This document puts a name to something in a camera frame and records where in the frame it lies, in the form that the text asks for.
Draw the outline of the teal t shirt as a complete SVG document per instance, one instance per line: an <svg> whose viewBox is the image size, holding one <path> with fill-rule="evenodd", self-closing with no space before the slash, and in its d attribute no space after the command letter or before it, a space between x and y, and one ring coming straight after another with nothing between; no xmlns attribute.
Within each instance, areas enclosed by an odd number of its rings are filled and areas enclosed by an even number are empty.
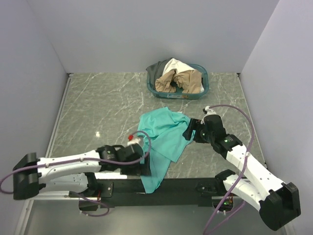
<svg viewBox="0 0 313 235"><path fill-rule="evenodd" d="M191 118L168 107L153 110L140 117L139 136L143 137L144 151L149 151L151 176L142 176L147 194L153 193L166 176L171 163L176 163L185 147L192 142L183 137Z"/></svg>

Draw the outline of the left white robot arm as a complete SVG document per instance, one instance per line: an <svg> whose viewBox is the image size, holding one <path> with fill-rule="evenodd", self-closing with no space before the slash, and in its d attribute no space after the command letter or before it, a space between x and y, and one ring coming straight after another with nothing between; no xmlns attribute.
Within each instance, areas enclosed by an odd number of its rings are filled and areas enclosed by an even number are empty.
<svg viewBox="0 0 313 235"><path fill-rule="evenodd" d="M51 191L72 191L85 197L103 195L95 174L117 169L121 175L150 176L149 153L131 142L59 158L26 154L13 168L13 198L26 200Z"/></svg>

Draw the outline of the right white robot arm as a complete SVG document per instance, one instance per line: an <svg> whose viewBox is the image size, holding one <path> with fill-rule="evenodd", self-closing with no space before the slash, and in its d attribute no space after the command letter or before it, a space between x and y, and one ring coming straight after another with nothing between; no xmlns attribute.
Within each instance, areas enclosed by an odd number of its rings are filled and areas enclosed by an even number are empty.
<svg viewBox="0 0 313 235"><path fill-rule="evenodd" d="M205 194L239 196L253 206L262 221L277 231L301 214L299 190L270 173L233 134L228 134L219 115L207 114L202 120L191 119L182 134L186 140L209 143L213 150L237 167L243 176L224 170L214 178L213 186L198 187Z"/></svg>

